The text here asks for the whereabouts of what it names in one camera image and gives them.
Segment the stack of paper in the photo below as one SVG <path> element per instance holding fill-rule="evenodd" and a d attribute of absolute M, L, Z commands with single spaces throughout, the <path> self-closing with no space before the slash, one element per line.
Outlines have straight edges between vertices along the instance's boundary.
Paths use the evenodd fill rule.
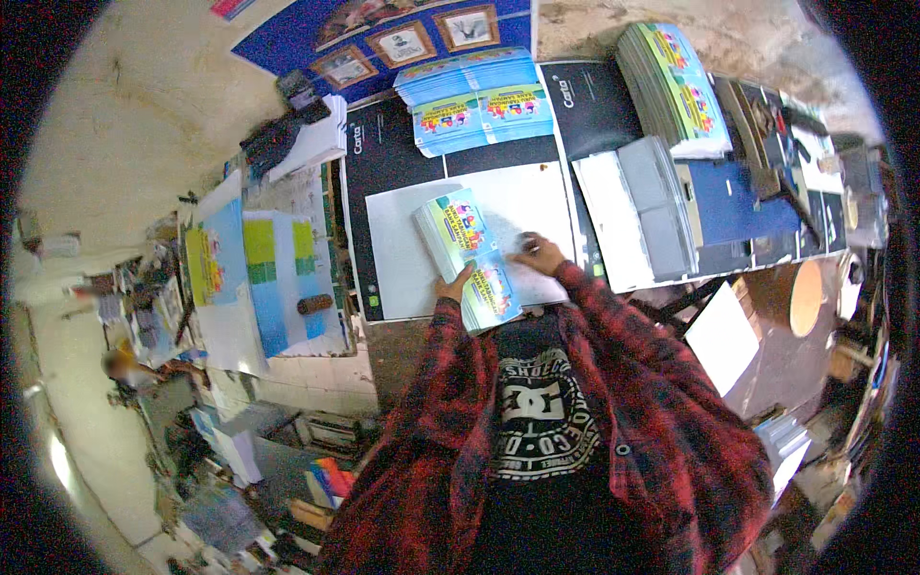
<path fill-rule="evenodd" d="M 412 109 L 415 145 L 426 157 L 553 133 L 540 84 L 479 90 Z"/>
<path fill-rule="evenodd" d="M 721 158 L 731 140 L 696 52 L 671 24 L 633 24 L 616 44 L 642 131 L 678 158 Z"/>
<path fill-rule="evenodd" d="M 773 467 L 773 501 L 776 504 L 783 489 L 799 470 L 811 445 L 811 437 L 808 430 L 790 415 L 771 418 L 753 430 L 764 442 L 770 466 Z"/>
<path fill-rule="evenodd" d="M 445 282 L 455 280 L 468 262 L 474 265 L 460 303 L 466 329 L 492 328 L 522 313 L 498 242 L 486 227 L 472 190 L 428 201 L 413 217 Z"/>
<path fill-rule="evenodd" d="M 288 155 L 269 170 L 269 181 L 283 178 L 296 169 L 319 166 L 345 155 L 348 149 L 345 133 L 348 102 L 337 94 L 324 96 L 323 101 L 331 113 L 300 129 Z"/>
<path fill-rule="evenodd" d="M 625 292 L 699 270 L 674 162 L 649 136 L 572 162 L 611 289 Z"/>
<path fill-rule="evenodd" d="M 536 82 L 530 52 L 496 48 L 406 68 L 393 88 L 412 107 L 474 90 Z"/>

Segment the table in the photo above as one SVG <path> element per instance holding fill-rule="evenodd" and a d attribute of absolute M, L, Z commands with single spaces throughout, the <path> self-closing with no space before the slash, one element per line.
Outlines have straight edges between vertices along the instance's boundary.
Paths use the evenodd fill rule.
<path fill-rule="evenodd" d="M 341 160 L 340 185 L 355 287 L 361 311 L 368 322 L 425 316 L 433 308 L 432 302 L 428 301 L 431 297 L 429 283 L 433 276 L 414 278 L 416 287 L 412 290 L 411 285 L 407 288 L 405 283 L 391 283 L 388 276 L 393 275 L 392 271 L 385 270 L 384 265 L 380 269 L 377 267 L 380 260 L 392 262 L 393 254 L 387 252 L 404 250 L 410 251 L 409 256 L 412 258 L 420 257 L 421 252 L 417 247 L 423 251 L 421 240 L 417 239 L 419 245 L 415 247 L 408 244 L 384 245 L 386 240 L 374 228 L 377 226 L 376 229 L 379 229 L 379 222 L 374 223 L 375 216 L 368 213 L 368 206 L 379 201 L 378 195 L 392 190 L 419 185 L 463 184 L 468 181 L 465 177 L 481 181 L 484 178 L 482 173 L 490 170 L 499 171 L 487 174 L 485 178 L 502 179 L 513 170 L 526 171 L 526 167 L 534 166 L 537 169 L 545 166 L 544 170 L 552 170 L 552 178 L 558 182 L 555 185 L 562 187 L 559 193 L 565 194 L 569 206 L 568 214 L 559 213 L 557 217 L 568 216 L 572 232 L 572 256 L 590 275 L 605 278 L 607 270 L 604 268 L 591 218 L 569 162 L 637 140 L 642 136 L 638 117 L 623 77 L 612 61 L 544 63 L 539 64 L 538 71 L 547 87 L 557 119 L 558 128 L 554 136 L 494 144 L 426 158 L 415 147 L 411 119 L 400 99 L 376 102 L 349 112 L 349 155 Z M 768 92 L 759 86 L 745 85 L 745 93 L 749 98 L 760 97 L 781 105 L 777 93 Z M 729 130 L 735 149 L 742 150 L 737 130 L 731 124 Z M 771 161 L 783 161 L 786 152 L 783 146 L 784 143 L 778 140 L 766 144 Z M 693 165 L 696 161 L 680 163 Z M 755 270 L 844 249 L 845 229 L 840 195 L 808 190 L 808 199 L 819 233 L 825 237 L 823 246 L 814 245 L 800 230 L 773 230 L 768 226 L 766 230 L 770 233 L 758 237 L 697 247 L 698 273 L 655 285 Z M 712 201 L 707 205 L 700 204 L 702 227 L 706 228 L 706 218 L 719 217 L 719 211 L 727 209 L 732 209 L 732 205 L 713 208 Z M 416 300 L 415 305 L 407 305 L 407 300 L 412 298 Z"/>

